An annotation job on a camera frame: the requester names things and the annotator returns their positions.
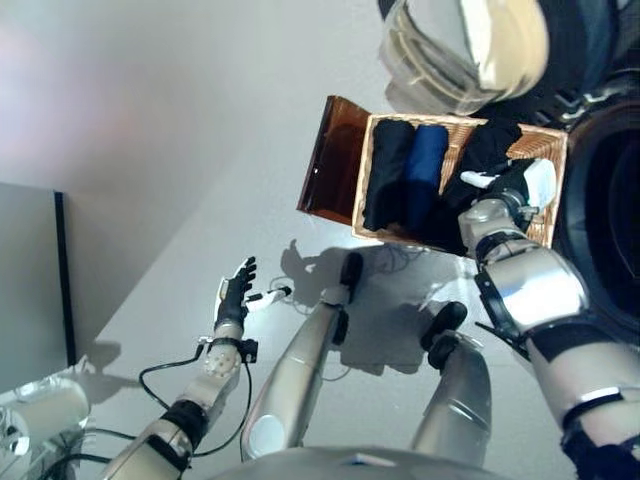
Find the folded black cloth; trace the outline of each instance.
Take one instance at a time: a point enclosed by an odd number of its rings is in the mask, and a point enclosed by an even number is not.
[[[438,200],[438,188],[449,133],[442,125],[420,125],[404,171],[406,217],[403,226],[410,232],[422,228],[431,207]]]
[[[501,173],[508,166],[507,150],[521,136],[520,127],[512,120],[492,118],[476,127],[465,146],[462,160],[442,192],[441,199],[447,208],[462,213],[478,195],[478,188],[460,179],[462,172]]]
[[[471,206],[481,190],[460,179],[465,171],[499,174],[508,168],[507,150],[522,136],[518,124],[501,118],[490,119],[474,129],[456,170],[418,233],[421,242],[456,255],[466,249],[460,237],[458,215]]]
[[[368,230],[403,221],[406,206],[403,175],[414,135],[413,126],[401,120],[381,120],[373,129],[371,175],[363,212],[364,227]]]

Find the black cable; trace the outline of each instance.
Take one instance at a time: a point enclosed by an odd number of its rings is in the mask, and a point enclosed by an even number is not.
[[[207,455],[211,455],[213,453],[219,452],[220,450],[226,448],[231,442],[233,442],[233,440],[238,436],[238,434],[244,428],[244,424],[247,421],[247,417],[249,416],[249,410],[251,409],[251,397],[253,395],[253,392],[252,392],[253,380],[251,378],[251,371],[249,370],[249,364],[247,364],[246,362],[244,362],[244,369],[247,372],[247,380],[249,382],[249,393],[247,395],[247,407],[244,410],[244,415],[242,416],[240,425],[238,425],[238,428],[236,428],[235,432],[233,432],[233,434],[224,443],[220,444],[215,448],[212,448],[211,450],[207,450],[201,453],[194,453],[193,458],[206,457]]]
[[[135,435],[128,435],[126,433],[118,432],[116,430],[110,430],[108,428],[85,428],[84,434],[90,433],[100,433],[102,435],[109,435],[111,437],[121,438],[123,440],[135,440],[137,437]]]
[[[66,457],[62,457],[61,459],[53,462],[51,466],[47,468],[47,470],[42,475],[40,475],[38,480],[47,480],[56,470],[63,467],[69,462],[73,462],[74,460],[87,460],[89,462],[103,463],[105,465],[111,461],[110,458],[99,457],[98,455],[89,455],[88,453],[72,453],[71,455],[67,455]]]
[[[200,358],[200,355],[202,354],[203,350],[204,350],[204,345],[198,345],[195,355],[188,360],[182,360],[181,362],[163,363],[161,365],[156,365],[154,367],[145,368],[140,372],[140,375],[138,375],[138,382],[140,382],[142,389],[147,393],[147,395],[149,395],[153,400],[158,402],[162,406],[162,408],[164,408],[165,410],[169,410],[169,404],[164,400],[162,400],[158,395],[155,394],[153,390],[151,390],[151,388],[149,388],[149,386],[144,381],[144,376],[151,372],[157,372],[159,370],[165,370],[167,368],[184,367],[185,365],[195,363]]]

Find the robotic hand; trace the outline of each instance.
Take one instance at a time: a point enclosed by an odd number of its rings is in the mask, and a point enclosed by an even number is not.
[[[107,465],[101,479],[169,480],[180,478],[187,469],[195,449],[237,386],[241,364],[257,359],[257,342],[242,339],[247,313],[265,308],[291,293],[284,287],[247,295],[256,268],[256,260],[251,257],[232,278],[222,279],[216,298],[213,335],[200,337],[196,350],[199,357],[207,349],[204,371],[159,420]]]

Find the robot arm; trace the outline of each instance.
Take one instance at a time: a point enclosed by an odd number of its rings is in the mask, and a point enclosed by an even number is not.
[[[504,190],[459,217],[481,299],[497,333],[526,348],[580,478],[626,478],[615,469],[638,468],[640,357],[598,326],[574,267],[518,228],[526,208]]]
[[[362,273],[362,257],[347,255],[340,283],[322,292],[265,382],[242,433],[243,460],[302,445],[322,386],[322,370],[331,344],[347,333],[343,307]]]
[[[227,396],[238,384],[243,361],[255,361],[257,343],[242,340],[249,311],[278,301],[291,291],[280,289],[249,296],[255,278],[255,258],[245,261],[235,276],[223,279],[216,302],[213,336],[200,339],[196,356],[207,349],[204,371],[185,389],[167,412],[118,455],[101,479],[130,480],[180,478],[195,449],[224,408]]]

